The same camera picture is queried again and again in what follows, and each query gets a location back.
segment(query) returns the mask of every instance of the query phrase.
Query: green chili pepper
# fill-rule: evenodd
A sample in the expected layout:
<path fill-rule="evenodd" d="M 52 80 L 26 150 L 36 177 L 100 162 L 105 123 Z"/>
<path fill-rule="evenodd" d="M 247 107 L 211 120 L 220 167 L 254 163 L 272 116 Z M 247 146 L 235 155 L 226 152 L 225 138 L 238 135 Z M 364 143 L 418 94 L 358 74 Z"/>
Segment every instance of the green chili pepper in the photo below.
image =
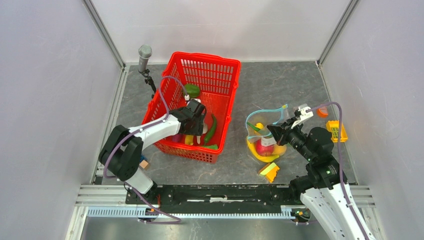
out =
<path fill-rule="evenodd" d="M 212 119 L 213 119 L 213 123 L 212 123 L 212 127 L 210 127 L 209 131 L 206 133 L 206 136 L 204 136 L 204 144 L 207 144 L 211 138 L 214 136 L 215 131 L 217 130 L 217 118 L 212 114 Z"/>
<path fill-rule="evenodd" d="M 202 146 L 203 148 L 207 148 L 207 149 L 214 149 L 217 150 L 218 149 L 218 145 L 214 144 L 214 145 L 209 145 L 209 146 Z"/>
<path fill-rule="evenodd" d="M 255 125 L 251 124 L 250 122 L 247 122 L 247 125 L 251 127 L 255 132 L 259 132 L 261 129 L 259 127 L 256 127 Z"/>

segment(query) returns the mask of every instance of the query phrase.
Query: yellow pepper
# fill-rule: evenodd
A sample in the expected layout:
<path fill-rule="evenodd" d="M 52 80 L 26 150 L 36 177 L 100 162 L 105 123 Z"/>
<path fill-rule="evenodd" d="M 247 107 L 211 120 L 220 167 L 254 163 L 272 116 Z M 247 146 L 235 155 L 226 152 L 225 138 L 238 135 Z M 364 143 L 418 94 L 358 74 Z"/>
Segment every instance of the yellow pepper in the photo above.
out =
<path fill-rule="evenodd" d="M 185 135 L 184 143 L 187 145 L 193 145 L 193 139 L 195 136 L 193 135 Z"/>

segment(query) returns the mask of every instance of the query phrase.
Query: red apple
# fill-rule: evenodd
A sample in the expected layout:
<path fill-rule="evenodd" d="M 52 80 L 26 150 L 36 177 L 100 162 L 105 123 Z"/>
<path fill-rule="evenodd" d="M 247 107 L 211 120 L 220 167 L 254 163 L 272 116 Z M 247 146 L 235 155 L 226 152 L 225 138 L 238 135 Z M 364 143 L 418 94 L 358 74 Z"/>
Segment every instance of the red apple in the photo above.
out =
<path fill-rule="evenodd" d="M 256 149 L 257 154 L 259 154 L 263 157 L 270 156 L 274 152 L 274 145 L 263 146 L 262 145 L 262 139 L 257 140 L 254 143 L 254 147 Z"/>

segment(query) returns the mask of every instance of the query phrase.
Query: cable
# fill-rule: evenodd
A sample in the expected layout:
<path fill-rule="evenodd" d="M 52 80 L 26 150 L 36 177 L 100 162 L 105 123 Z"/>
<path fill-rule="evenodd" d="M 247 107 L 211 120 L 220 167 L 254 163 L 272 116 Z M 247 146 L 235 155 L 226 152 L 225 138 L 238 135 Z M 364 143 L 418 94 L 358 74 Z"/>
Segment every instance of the cable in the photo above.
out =
<path fill-rule="evenodd" d="M 335 101 L 329 101 L 327 103 L 321 104 L 319 106 L 313 107 L 309 110 L 306 110 L 307 113 L 315 111 L 319 108 L 322 107 L 327 107 L 330 105 L 336 105 L 338 108 L 338 136 L 337 136 L 337 151 L 338 151 L 338 164 L 339 164 L 339 175 L 340 175 L 340 186 L 341 186 L 341 190 L 343 191 L 343 195 L 344 198 L 346 199 L 347 205 L 349 206 L 350 211 L 352 212 L 353 217 L 356 220 L 356 223 L 358 224 L 360 231 L 362 232 L 363 236 L 365 237 L 366 240 L 370 240 L 370 238 L 368 237 L 367 232 L 365 231 L 364 226 L 362 226 L 362 223 L 357 215 L 357 213 L 355 212 L 354 207 L 351 205 L 351 201 L 349 200 L 349 196 L 348 193 L 346 192 L 346 188 L 345 188 L 345 184 L 343 181 L 343 159 L 342 159 L 342 143 L 340 142 L 340 138 L 341 138 L 341 131 L 342 131 L 342 107 L 340 106 L 340 104 L 338 102 Z"/>
<path fill-rule="evenodd" d="M 309 224 L 315 224 L 318 223 L 318 220 L 313 220 L 313 221 L 308 221 L 308 222 L 295 222 L 295 221 L 291 221 L 292 223 L 297 225 L 309 225 Z"/>
<path fill-rule="evenodd" d="M 304 220 L 306 220 L 306 221 L 309 221 L 309 220 L 310 220 L 310 218 L 304 217 L 304 216 L 302 216 L 302 215 L 299 215 L 298 217 L 300 217 L 300 218 L 302 218 L 302 219 L 304 219 Z"/>
<path fill-rule="evenodd" d="M 164 79 L 166 79 L 166 78 L 168 78 L 168 79 L 173 79 L 173 80 L 175 80 L 178 84 L 180 84 L 181 85 L 181 87 L 182 87 L 182 90 L 184 91 L 184 94 L 185 95 L 187 95 L 187 90 L 186 90 L 186 88 L 184 87 L 184 85 L 181 83 L 181 81 L 180 80 L 178 80 L 177 78 L 175 78 L 175 77 L 173 77 L 173 76 L 164 76 L 164 77 L 162 77 L 162 79 L 161 79 L 161 82 L 164 80 Z M 168 107 L 168 105 L 167 105 L 167 102 L 165 101 L 165 98 L 164 98 L 164 96 L 163 96 L 163 94 L 162 94 L 162 90 L 161 90 L 161 88 L 159 87 L 159 96 L 160 96 L 160 99 L 162 99 L 162 102 L 163 102 L 163 105 L 165 106 L 165 109 L 166 109 L 166 114 L 165 114 L 165 117 L 163 117 L 163 118 L 160 118 L 160 119 L 157 119 L 157 120 L 154 120 L 154 121 L 151 121 L 151 122 L 149 122 L 149 123 L 147 123 L 144 127 L 143 127 L 143 129 L 144 130 L 146 130 L 147 128 L 150 128 L 150 127 L 153 127 L 153 126 L 155 126 L 155 125 L 157 125 L 157 124 L 159 124 L 159 123 L 162 123 L 162 120 L 165 120 L 165 119 L 167 119 L 168 118 L 168 116 L 170 115 L 170 109 L 169 109 L 169 107 Z M 115 179 L 116 178 L 116 176 L 109 176 L 108 174 L 107 174 L 107 172 L 108 172 L 108 167 L 109 167 L 109 163 L 111 162 L 111 160 L 112 160 L 112 158 L 113 158 L 113 156 L 115 155 L 115 153 L 117 152 L 117 150 L 122 146 L 122 144 L 124 144 L 124 142 L 127 140 L 127 139 L 129 139 L 131 136 L 134 136 L 134 135 L 136 135 L 136 134 L 138 134 L 138 133 L 140 133 L 140 129 L 137 129 L 137 130 L 135 130 L 135 131 L 133 131 L 133 132 L 131 132 L 130 134 L 128 134 L 127 136 L 125 136 L 116 146 L 115 146 L 115 148 L 113 148 L 113 150 L 112 150 L 112 152 L 109 154 L 109 157 L 107 158 L 107 160 L 106 160 L 106 162 L 104 163 L 104 168 L 103 168 L 103 177 L 104 178 L 106 178 L 106 179 Z"/>
<path fill-rule="evenodd" d="M 130 192 L 130 189 L 129 189 L 129 188 L 127 188 L 127 186 L 125 186 L 125 182 L 123 183 L 123 188 L 126 190 L 126 192 L 127 192 L 127 193 L 129 193 L 129 192 Z"/>
<path fill-rule="evenodd" d="M 173 80 L 175 80 L 179 85 L 181 85 L 181 87 L 182 87 L 182 90 L 184 91 L 184 94 L 185 95 L 187 95 L 187 90 L 186 90 L 186 88 L 184 87 L 184 85 L 181 83 L 181 81 L 180 80 L 178 80 L 177 78 L 175 78 L 175 77 L 173 77 L 173 76 L 164 76 L 164 77 L 162 77 L 162 79 L 161 79 L 161 82 L 164 80 L 164 79 L 166 79 L 166 78 L 169 78 L 169 79 L 173 79 Z M 153 126 L 155 126 L 155 125 L 157 125 L 157 124 L 159 124 L 159 123 L 161 123 L 162 122 L 162 120 L 165 120 L 165 119 L 167 119 L 168 118 L 168 116 L 169 116 L 169 114 L 170 114 L 170 109 L 169 109 L 169 107 L 168 107 L 168 105 L 167 105 L 167 102 L 165 101 L 165 98 L 164 98 L 164 96 L 163 96 L 163 94 L 162 94 L 162 90 L 161 90 L 161 88 L 159 88 L 159 96 L 160 96 L 160 99 L 162 100 L 162 102 L 163 102 L 163 105 L 165 106 L 165 109 L 166 109 L 166 114 L 165 114 L 165 117 L 163 117 L 163 118 L 160 118 L 160 119 L 157 119 L 157 120 L 154 120 L 154 121 L 152 121 L 152 122 L 150 122 L 150 123 L 148 123 L 148 124 L 146 124 L 144 127 L 143 127 L 143 129 L 144 130 L 146 130 L 147 128 L 150 128 L 150 127 L 153 127 Z M 104 169 L 103 169 L 103 177 L 104 178 L 107 178 L 107 179 L 113 179 L 113 178 L 116 178 L 116 176 L 108 176 L 107 175 L 107 169 L 108 169 L 108 167 L 109 167 L 109 163 L 111 162 L 111 160 L 112 160 L 112 158 L 113 158 L 113 156 L 115 155 L 115 153 L 117 152 L 117 150 L 122 146 L 122 144 L 124 144 L 124 142 L 126 141 L 126 140 L 128 140 L 129 138 L 131 138 L 132 136 L 134 136 L 134 135 L 136 135 L 136 134 L 138 134 L 138 133 L 140 133 L 141 132 L 141 128 L 140 129 L 137 129 L 137 130 L 135 130 L 135 131 L 133 131 L 133 132 L 130 132 L 127 136 L 125 136 L 114 148 L 113 148 L 113 150 L 112 150 L 112 152 L 110 153 L 110 155 L 109 155 L 109 157 L 107 158 L 107 160 L 106 160 L 106 162 L 104 163 Z M 145 221 L 145 223 L 148 223 L 148 224 L 157 224 L 157 225 L 165 225 L 165 224 L 179 224 L 179 223 L 181 223 L 181 218 L 178 218 L 178 217 L 176 217 L 176 216 L 172 216 L 172 215 L 170 215 L 170 214 L 168 214 L 168 213 L 166 213 L 166 212 L 163 212 L 163 211 L 161 211 L 161 210 L 159 210 L 158 208 L 156 208 L 156 207 L 154 207 L 153 205 L 151 205 L 143 196 L 142 196 L 142 194 L 136 189 L 136 188 L 134 188 L 134 187 L 132 187 L 131 186 L 131 188 L 132 188 L 132 190 L 134 191 L 134 193 L 145 203 L 145 204 L 147 204 L 150 208 L 152 208 L 152 209 L 154 209 L 155 211 L 157 211 L 158 213 L 160 213 L 160 214 L 163 214 L 163 215 L 165 215 L 165 216 L 167 216 L 167 217 L 170 217 L 170 218 L 172 218 L 172 219 L 175 219 L 176 221 L 160 221 L 160 222 L 154 222 L 154 221 Z"/>
<path fill-rule="evenodd" d="M 128 184 L 127 182 L 125 182 L 128 186 L 130 186 L 132 188 L 132 190 L 134 191 L 134 193 L 147 205 L 149 206 L 151 209 L 154 209 L 156 212 L 165 215 L 167 217 L 170 217 L 172 219 L 175 219 L 176 221 L 144 221 L 144 223 L 146 224 L 157 224 L 157 225 L 166 225 L 166 224 L 180 224 L 181 223 L 181 218 L 173 216 L 169 213 L 166 213 L 164 211 L 161 211 L 160 209 L 154 207 L 152 204 L 150 204 L 150 202 L 148 202 L 143 195 L 137 191 L 137 189 L 135 189 L 134 187 L 132 187 L 130 184 Z"/>

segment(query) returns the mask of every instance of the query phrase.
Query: microphone stand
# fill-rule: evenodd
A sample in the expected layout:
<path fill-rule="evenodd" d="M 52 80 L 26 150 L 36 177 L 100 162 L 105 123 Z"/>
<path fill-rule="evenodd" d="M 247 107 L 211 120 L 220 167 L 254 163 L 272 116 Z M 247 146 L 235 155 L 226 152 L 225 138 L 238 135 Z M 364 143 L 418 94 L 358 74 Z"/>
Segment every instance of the microphone stand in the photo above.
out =
<path fill-rule="evenodd" d="M 145 77 L 144 82 L 146 84 L 150 85 L 150 87 L 153 90 L 153 92 L 156 93 L 156 86 L 155 86 L 155 83 L 153 82 L 153 78 L 151 76 L 149 76 L 150 70 L 149 69 L 146 69 L 146 70 L 144 70 L 144 71 L 142 71 L 140 73 L 141 73 L 141 75 L 143 75 L 143 77 Z"/>

